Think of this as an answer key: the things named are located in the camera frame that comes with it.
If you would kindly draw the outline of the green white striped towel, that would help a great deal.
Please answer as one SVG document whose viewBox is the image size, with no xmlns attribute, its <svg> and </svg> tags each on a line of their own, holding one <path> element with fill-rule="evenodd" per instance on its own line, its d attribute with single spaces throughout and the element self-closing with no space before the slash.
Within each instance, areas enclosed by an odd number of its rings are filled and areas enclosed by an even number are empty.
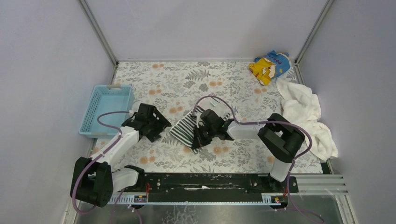
<svg viewBox="0 0 396 224">
<path fill-rule="evenodd" d="M 215 96 L 206 96 L 199 99 L 193 106 L 193 109 L 169 130 L 171 136 L 176 138 L 176 140 L 195 154 L 197 154 L 201 148 L 196 150 L 191 149 L 194 136 L 193 130 L 194 127 L 198 126 L 198 122 L 200 121 L 199 116 L 207 109 L 215 111 L 216 114 L 222 118 L 232 119 L 234 116 L 232 107 L 227 102 Z"/>
</svg>

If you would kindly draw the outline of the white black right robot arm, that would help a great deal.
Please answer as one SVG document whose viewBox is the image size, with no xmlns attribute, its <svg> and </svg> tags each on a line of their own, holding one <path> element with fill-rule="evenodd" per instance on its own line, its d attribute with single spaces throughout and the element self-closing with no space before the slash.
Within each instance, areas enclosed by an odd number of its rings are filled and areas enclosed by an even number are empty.
<svg viewBox="0 0 396 224">
<path fill-rule="evenodd" d="M 238 122 L 222 118 L 211 109 L 204 111 L 193 129 L 191 149 L 199 149 L 211 143 L 213 138 L 221 140 L 261 140 L 275 160 L 269 173 L 271 179 L 283 182 L 302 143 L 309 134 L 301 127 L 290 123 L 278 113 L 264 121 Z"/>
</svg>

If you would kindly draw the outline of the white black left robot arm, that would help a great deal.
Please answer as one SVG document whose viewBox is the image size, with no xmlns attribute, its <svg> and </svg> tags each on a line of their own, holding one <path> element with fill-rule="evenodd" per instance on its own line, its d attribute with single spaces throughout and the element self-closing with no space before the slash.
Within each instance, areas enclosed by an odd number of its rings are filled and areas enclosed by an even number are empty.
<svg viewBox="0 0 396 224">
<path fill-rule="evenodd" d="M 154 142 L 171 123 L 154 105 L 141 103 L 136 112 L 127 118 L 120 127 L 115 126 L 116 135 L 103 149 L 92 156 L 77 159 L 70 189 L 73 206 L 77 201 L 94 207 L 107 205 L 114 193 L 128 187 L 146 188 L 142 168 L 127 165 L 112 171 L 118 160 L 142 138 Z"/>
</svg>

